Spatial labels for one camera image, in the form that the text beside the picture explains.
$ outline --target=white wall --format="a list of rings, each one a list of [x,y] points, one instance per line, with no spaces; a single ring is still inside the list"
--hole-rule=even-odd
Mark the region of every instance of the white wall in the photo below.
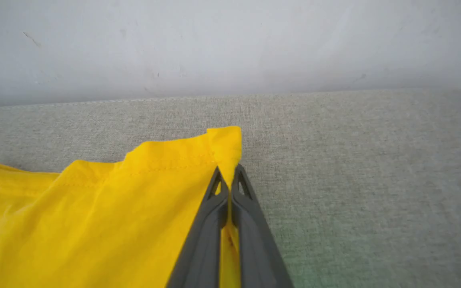
[[[0,0],[0,105],[461,88],[461,0]]]

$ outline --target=yellow garment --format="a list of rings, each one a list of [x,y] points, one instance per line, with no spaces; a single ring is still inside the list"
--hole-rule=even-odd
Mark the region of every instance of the yellow garment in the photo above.
[[[62,173],[0,164],[0,287],[164,287],[216,166],[230,184],[240,158],[233,126]],[[235,233],[222,230],[222,287],[239,286]]]

